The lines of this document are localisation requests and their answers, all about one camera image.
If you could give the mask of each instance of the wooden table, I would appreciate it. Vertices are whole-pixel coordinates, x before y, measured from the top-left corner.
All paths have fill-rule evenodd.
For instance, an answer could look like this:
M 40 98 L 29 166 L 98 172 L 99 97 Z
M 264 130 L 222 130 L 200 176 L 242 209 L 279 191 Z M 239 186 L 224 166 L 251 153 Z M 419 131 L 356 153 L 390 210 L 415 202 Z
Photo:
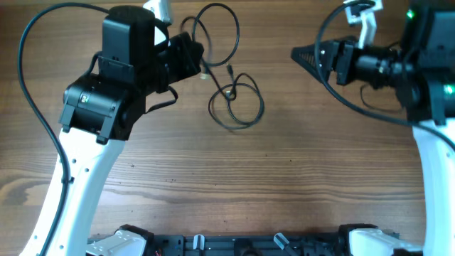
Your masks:
M 262 121 L 229 132 L 207 113 L 215 92 L 211 80 L 197 75 L 176 83 L 178 103 L 135 124 L 105 184 L 91 236 L 112 234 L 126 223 L 156 234 L 184 235 L 306 233 L 373 223 L 422 242 L 424 189 L 412 131 L 347 109 L 289 57 L 293 47 L 314 42 L 321 22 L 340 2 L 224 1 L 241 25 L 240 47 L 230 62 L 236 73 L 247 72 L 259 84 L 266 104 Z M 17 254 L 30 237 L 56 158 L 17 81 L 18 40 L 28 21 L 46 7 L 29 3 L 0 7 L 1 255 Z M 170 34 L 207 3 L 174 2 Z M 400 39 L 407 10 L 403 1 L 384 5 L 377 15 L 378 45 Z M 54 11 L 27 40 L 26 82 L 55 131 L 64 89 L 101 49 L 103 17 L 84 9 Z M 203 21 L 220 60 L 232 49 L 234 22 L 221 9 L 209 11 Z M 358 32 L 340 16 L 326 38 Z M 214 72 L 221 83 L 229 82 L 225 68 Z M 337 90 L 360 104 L 359 86 Z M 380 107 L 397 106 L 387 103 L 394 99 L 391 90 L 368 90 L 365 97 Z M 168 99 L 151 95 L 148 105 Z M 251 117 L 257 103 L 240 89 L 233 108 Z M 226 118 L 222 100 L 216 107 Z

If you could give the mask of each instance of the black cable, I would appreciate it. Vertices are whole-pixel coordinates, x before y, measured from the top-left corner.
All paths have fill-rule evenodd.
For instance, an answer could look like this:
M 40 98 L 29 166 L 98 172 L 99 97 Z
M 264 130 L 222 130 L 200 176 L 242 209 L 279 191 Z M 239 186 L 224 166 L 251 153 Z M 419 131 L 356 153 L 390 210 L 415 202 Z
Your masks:
M 93 57 L 92 61 L 90 62 L 90 66 L 88 69 L 82 74 L 82 76 L 87 76 L 90 75 L 93 71 L 93 68 L 95 67 L 95 63 L 97 62 L 98 57 L 102 54 L 102 51 L 96 52 Z
M 323 74 L 322 74 L 322 69 L 321 69 L 321 59 L 320 59 L 320 48 L 321 48 L 321 39 L 322 39 L 322 36 L 325 32 L 325 30 L 327 29 L 328 25 L 332 22 L 332 20 L 337 16 L 339 15 L 339 13 L 341 13 L 342 11 L 344 11 L 346 8 L 350 7 L 350 6 L 355 6 L 355 5 L 358 5 L 358 4 L 368 4 L 368 5 L 371 5 L 371 6 L 374 6 L 375 5 L 375 2 L 374 1 L 370 1 L 370 0 L 357 0 L 357 1 L 352 1 L 352 2 L 348 2 L 347 4 L 342 4 L 340 5 L 338 8 L 336 8 L 334 11 L 332 11 L 332 13 L 326 18 L 326 20 L 322 23 L 320 29 L 319 29 L 319 32 L 318 32 L 318 35 L 316 37 L 316 42 L 314 44 L 314 60 L 315 60 L 315 63 L 316 63 L 316 70 L 318 72 L 318 76 L 319 76 L 319 79 L 322 81 L 324 87 L 341 103 L 343 103 L 346 107 L 349 107 L 351 108 L 352 110 L 360 113 L 360 114 L 363 114 L 367 117 L 372 117 L 372 118 L 375 118 L 375 119 L 378 119 L 378 120 L 382 120 L 382 121 L 386 121 L 386 122 L 390 122 L 390 123 L 393 123 L 393 124 L 399 124 L 399 125 L 402 125 L 402 126 L 406 126 L 406 127 L 417 127 L 417 128 L 420 128 L 420 129 L 423 129 L 424 131 L 427 131 L 431 134 L 433 134 L 434 136 L 437 136 L 439 137 L 440 139 L 444 140 L 451 148 L 452 150 L 455 151 L 455 143 L 453 143 L 453 141 L 451 141 L 448 137 L 446 137 L 445 135 L 443 135 L 442 133 L 432 129 L 432 128 L 429 128 L 429 127 L 426 127 L 426 126 L 423 126 L 421 124 L 418 124 L 416 122 L 408 122 L 407 120 L 403 120 L 403 119 L 397 119 L 397 118 L 394 118 L 394 117 L 388 117 L 388 116 L 385 116 L 383 114 L 378 114 L 378 113 L 374 113 L 374 112 L 371 112 L 371 111 L 367 111 L 367 110 L 364 110 L 363 108 L 359 107 L 359 106 L 356 106 L 354 105 L 353 103 L 347 101 L 347 99 L 345 99 L 343 96 L 341 96 L 339 93 L 337 93 L 331 86 L 330 84 L 324 79 L 323 77 Z M 404 60 L 403 60 L 403 76 L 406 77 L 405 75 L 405 64 L 406 64 L 406 61 L 409 60 L 409 58 L 411 57 L 411 54 L 413 54 L 414 51 L 410 51 L 407 53 L 407 56 L 404 57 Z
M 360 99 L 362 100 L 362 103 L 369 109 L 371 110 L 376 110 L 376 111 L 381 111 L 381 112 L 384 112 L 384 113 L 389 113 L 389 114 L 398 114 L 398 113 L 401 113 L 404 109 L 404 107 L 398 109 L 398 110 L 387 110 L 387 109 L 383 109 L 383 108 L 380 108 L 380 107 L 374 107 L 370 104 L 368 104 L 365 99 L 363 98 L 363 91 L 365 88 L 367 87 L 371 87 L 371 85 L 362 85 L 362 87 L 360 87 Z
M 80 3 L 63 3 L 63 4 L 56 4 L 51 7 L 48 7 L 44 10 L 42 10 L 39 14 L 37 14 L 35 17 L 32 18 L 32 20 L 28 23 L 27 27 L 23 31 L 21 41 L 19 43 L 19 50 L 18 50 L 18 57 L 17 57 L 17 73 L 18 73 L 18 78 L 19 78 L 19 84 L 21 86 L 22 92 L 24 96 L 26 97 L 28 103 L 30 104 L 32 110 L 35 112 L 37 118 L 40 120 L 41 124 L 43 124 L 44 129 L 47 131 L 49 134 L 50 139 L 54 143 L 55 148 L 57 149 L 58 155 L 60 157 L 60 160 L 62 161 L 62 167 L 63 167 L 63 175 L 62 175 L 62 193 L 60 195 L 60 200 L 58 202 L 58 207 L 57 211 L 55 213 L 55 217 L 53 219 L 52 225 L 50 226 L 50 230 L 48 233 L 47 238 L 45 239 L 45 242 L 43 244 L 43 248 L 41 250 L 40 255 L 44 256 L 46 255 L 50 242 L 53 239 L 53 236 L 55 235 L 55 231 L 58 226 L 58 222 L 60 221 L 65 202 L 66 202 L 66 196 L 68 194 L 68 182 L 70 179 L 70 166 L 68 164 L 68 158 L 66 156 L 65 150 L 62 147 L 62 144 L 56 137 L 55 133 L 53 130 L 50 128 L 49 123 L 46 121 L 44 118 L 43 114 L 41 114 L 40 110 L 36 106 L 35 102 L 33 101 L 32 97 L 30 96 L 30 92 L 28 91 L 26 84 L 23 79 L 23 70 L 22 70 L 22 57 L 23 57 L 23 47 L 26 42 L 26 38 L 28 35 L 28 32 L 31 30 L 32 26 L 35 24 L 35 22 L 41 18 L 44 14 L 59 9 L 63 7 L 82 7 L 82 8 L 87 8 L 87 9 L 93 9 L 96 11 L 102 11 L 104 13 L 108 13 L 109 11 L 107 9 L 98 7 L 98 6 L 93 6 L 90 4 L 80 4 Z
M 214 6 L 219 6 L 219 7 L 222 7 L 226 10 L 228 10 L 232 17 L 234 18 L 234 21 L 235 21 L 235 27 L 236 27 L 236 39 L 235 39 L 235 45 L 234 45 L 234 48 L 232 50 L 232 52 L 229 54 L 229 56 L 220 61 L 219 63 L 211 63 L 210 61 L 205 61 L 204 58 L 201 58 L 201 63 L 203 64 L 203 67 L 205 69 L 204 73 L 206 74 L 209 74 L 212 79 L 213 79 L 213 82 L 215 83 L 218 91 L 216 91 L 213 96 L 209 99 L 208 101 L 208 113 L 210 114 L 210 116 L 213 118 L 213 120 L 215 120 L 215 122 L 217 122 L 220 126 L 224 127 L 225 129 L 231 129 L 231 130 L 234 130 L 234 129 L 246 129 L 248 127 L 251 127 L 255 124 L 257 124 L 261 118 L 262 118 L 262 115 L 264 114 L 264 109 L 265 109 L 265 104 L 264 104 L 264 99 L 262 98 L 261 96 L 261 93 L 259 91 L 259 88 L 256 84 L 256 82 L 253 80 L 253 78 L 251 76 L 249 76 L 247 73 L 241 73 L 239 74 L 235 79 L 234 79 L 234 72 L 233 72 L 233 69 L 232 69 L 232 66 L 231 65 L 227 65 L 227 72 L 229 73 L 229 76 L 232 80 L 232 83 L 229 84 L 229 85 L 225 85 L 223 87 L 220 86 L 220 83 L 217 81 L 215 75 L 213 74 L 212 70 L 210 69 L 210 67 L 218 67 L 220 65 L 224 65 L 226 64 L 235 54 L 235 51 L 237 50 L 238 46 L 239 46 L 239 40 L 240 40 L 240 25 L 239 25 L 239 21 L 238 21 L 238 18 L 237 16 L 235 15 L 235 12 L 229 8 L 228 6 L 224 5 L 224 4 L 219 4 L 219 3 L 212 3 L 212 4 L 208 4 L 206 7 L 204 7 L 202 10 L 200 10 L 199 14 L 194 17 L 194 16 L 189 16 L 189 17 L 186 17 L 182 23 L 181 23 L 181 26 L 180 26 L 180 29 L 181 31 L 183 31 L 183 27 L 185 25 L 185 22 L 193 19 L 194 20 L 194 23 L 193 23 L 193 31 L 192 31 L 192 39 L 193 41 L 196 41 L 196 26 L 199 24 L 200 27 L 203 29 L 205 35 L 207 36 L 207 39 L 208 39 L 208 60 L 211 59 L 211 56 L 212 56 L 212 42 L 211 42 L 211 39 L 210 39 L 210 36 L 208 35 L 208 32 L 207 32 L 207 29 L 205 28 L 204 24 L 202 23 L 202 21 L 200 21 L 200 18 L 201 16 L 204 14 L 205 11 L 207 11 L 210 7 L 214 7 Z M 253 82 L 253 86 L 251 85 L 248 85 L 246 83 L 239 83 L 238 80 L 242 77 L 242 76 L 246 76 L 247 78 L 249 78 L 252 82 Z M 238 119 L 234 113 L 232 112 L 232 108 L 231 108 L 231 102 L 234 101 L 236 98 L 237 98 L 237 90 L 236 90 L 236 87 L 237 86 L 244 86 L 244 87 L 248 87 L 249 89 L 251 89 L 259 98 L 259 111 L 256 115 L 256 117 L 251 121 L 251 122 L 245 122 L 245 121 L 242 121 L 240 119 Z M 230 89 L 230 93 L 229 95 L 227 95 L 226 93 L 223 92 L 223 90 L 225 89 L 228 89 L 228 88 L 231 88 Z M 215 98 L 221 94 L 225 100 L 226 100 L 226 103 L 227 103 L 227 110 L 229 112 L 229 115 L 232 117 L 232 119 L 237 123 L 239 124 L 239 126 L 229 126 L 229 125 L 226 125 L 224 124 L 223 122 L 221 122 L 221 120 L 216 117 L 214 111 L 212 110 L 212 107 L 213 107 L 213 103 L 215 101 Z
M 172 104 L 175 104 L 175 103 L 177 102 L 177 100 L 178 100 L 178 94 L 177 94 L 177 92 L 176 92 L 171 86 L 168 86 L 168 90 L 171 91 L 171 93 L 172 93 L 174 99 L 173 99 L 173 100 L 166 101 L 166 102 L 158 103 L 158 104 L 156 104 L 156 105 L 151 106 L 151 107 L 149 108 L 149 110 L 147 110 L 147 111 L 145 112 L 145 114 L 148 114 L 148 113 L 150 113 L 150 112 L 152 112 L 152 111 L 154 111 L 154 110 L 159 110 L 159 109 L 161 109 L 161 108 L 163 108 L 163 107 L 168 107 L 168 106 L 170 106 L 170 105 L 172 105 Z

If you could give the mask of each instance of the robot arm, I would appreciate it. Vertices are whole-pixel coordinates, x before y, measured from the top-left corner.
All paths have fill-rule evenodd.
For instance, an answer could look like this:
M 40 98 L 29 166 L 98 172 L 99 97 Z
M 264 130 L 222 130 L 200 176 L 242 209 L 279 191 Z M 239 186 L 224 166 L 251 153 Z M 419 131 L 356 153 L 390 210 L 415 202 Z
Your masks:
M 373 20 L 375 8 L 382 8 L 378 2 L 349 1 L 348 22 L 360 23 L 367 16 Z M 455 255 L 455 75 L 451 70 L 455 66 L 455 28 L 449 25 L 455 24 L 455 7 L 412 2 L 401 50 L 372 46 L 374 34 L 363 24 L 359 41 L 353 36 L 325 41 L 320 43 L 319 52 L 315 45 L 294 48 L 291 57 L 326 87 L 330 72 L 334 71 L 338 85 L 362 80 L 375 90 L 386 85 L 395 89 L 407 111 L 407 121 L 396 123 L 414 126 L 422 159 L 427 209 L 423 252 Z M 336 92 L 332 94 L 338 100 L 341 97 Z M 367 229 L 350 231 L 348 244 L 354 256 L 391 255 L 398 248 L 420 250 Z
M 145 97 L 171 91 L 176 98 L 155 105 L 148 112 L 171 105 L 177 94 L 169 84 L 200 72 L 203 46 L 192 41 L 188 33 L 169 38 L 167 26 L 172 19 L 167 2 L 164 5 L 163 1 L 152 1 L 145 7 L 116 6 L 109 10 L 102 24 L 102 51 L 95 54 L 89 70 L 63 95 L 60 143 L 70 163 L 70 180 L 47 255 L 86 253 L 102 188 L 133 124 L 147 113 Z M 155 8 L 162 20 L 151 11 Z M 99 73 L 92 74 L 96 61 Z M 41 214 L 21 255 L 40 254 L 57 213 L 62 175 L 63 165 L 57 159 Z M 123 250 L 128 255 L 142 255 L 147 239 L 128 230 L 120 233 L 121 241 L 134 245 Z M 112 251 L 108 249 L 91 248 L 100 255 L 110 255 Z

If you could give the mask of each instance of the cable connector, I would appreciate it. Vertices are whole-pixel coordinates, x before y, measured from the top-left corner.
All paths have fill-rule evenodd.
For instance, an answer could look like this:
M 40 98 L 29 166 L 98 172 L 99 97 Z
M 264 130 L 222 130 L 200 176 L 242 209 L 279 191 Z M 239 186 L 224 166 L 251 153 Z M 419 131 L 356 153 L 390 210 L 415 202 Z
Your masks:
M 227 91 L 226 92 L 226 97 L 229 99 L 229 100 L 235 100 L 236 98 L 236 95 L 233 91 Z
M 207 73 L 201 73 L 201 74 L 200 74 L 200 78 L 201 78 L 202 80 L 207 80 L 207 79 L 210 78 L 210 76 L 209 76 Z
M 227 64 L 227 72 L 229 75 L 233 78 L 234 77 L 234 69 L 232 68 L 232 65 L 230 63 Z

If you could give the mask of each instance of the tangled cable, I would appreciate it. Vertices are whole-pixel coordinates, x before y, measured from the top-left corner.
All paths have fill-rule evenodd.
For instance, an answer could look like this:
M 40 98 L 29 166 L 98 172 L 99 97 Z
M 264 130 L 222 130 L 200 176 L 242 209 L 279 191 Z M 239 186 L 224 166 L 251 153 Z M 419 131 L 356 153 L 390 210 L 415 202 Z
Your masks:
M 224 9 L 228 10 L 232 14 L 232 17 L 234 17 L 234 21 L 235 21 L 235 27 L 237 29 L 237 38 L 235 40 L 235 45 L 234 45 L 232 52 L 229 54 L 229 56 L 226 59 L 220 61 L 219 63 L 211 63 L 210 61 L 205 61 L 204 58 L 201 58 L 201 60 L 200 60 L 204 67 L 204 73 L 209 74 L 211 76 L 211 78 L 213 79 L 213 82 L 215 83 L 216 87 L 218 88 L 218 90 L 213 94 L 213 96 L 208 101 L 208 113 L 213 118 L 213 120 L 215 120 L 215 122 L 217 122 L 220 126 L 226 128 L 226 129 L 230 129 L 230 130 L 246 129 L 248 127 L 251 127 L 251 126 L 257 124 L 261 120 L 262 115 L 264 114 L 264 99 L 261 96 L 261 92 L 259 91 L 259 88 L 258 88 L 255 80 L 247 73 L 240 73 L 236 78 L 234 78 L 234 71 L 232 69 L 232 66 L 230 64 L 227 64 L 227 72 L 229 73 L 232 83 L 221 87 L 220 83 L 217 81 L 215 75 L 213 74 L 212 70 L 210 69 L 210 67 L 218 67 L 218 66 L 228 63 L 228 61 L 234 56 L 235 51 L 237 50 L 237 48 L 239 46 L 240 25 L 239 25 L 237 16 L 235 15 L 235 12 L 224 4 L 219 4 L 219 3 L 208 4 L 202 10 L 200 10 L 199 14 L 196 17 L 195 16 L 186 17 L 180 25 L 180 30 L 183 31 L 183 27 L 185 26 L 185 23 L 187 21 L 194 20 L 191 36 L 192 36 L 193 41 L 195 41 L 196 40 L 196 26 L 199 24 L 200 27 L 203 29 L 205 36 L 207 37 L 207 40 L 208 40 L 208 60 L 210 60 L 212 58 L 212 42 L 211 42 L 211 39 L 207 32 L 206 27 L 204 26 L 202 21 L 200 21 L 200 18 L 204 14 L 205 11 L 207 11 L 210 7 L 214 7 L 214 6 L 222 7 Z M 254 87 L 251 85 L 248 85 L 246 83 L 243 83 L 243 82 L 238 82 L 238 80 L 242 76 L 245 76 L 248 79 L 250 79 L 252 81 Z M 237 98 L 237 90 L 236 90 L 237 86 L 244 86 L 244 87 L 251 89 L 259 98 L 259 111 L 258 111 L 256 117 L 250 122 L 246 122 L 246 121 L 242 121 L 242 120 L 238 119 L 232 112 L 231 102 Z M 239 124 L 238 126 L 226 125 L 223 122 L 221 122 L 221 120 L 215 115 L 215 112 L 213 111 L 213 104 L 214 104 L 215 98 L 219 94 L 221 94 L 225 98 L 229 115 L 237 124 Z

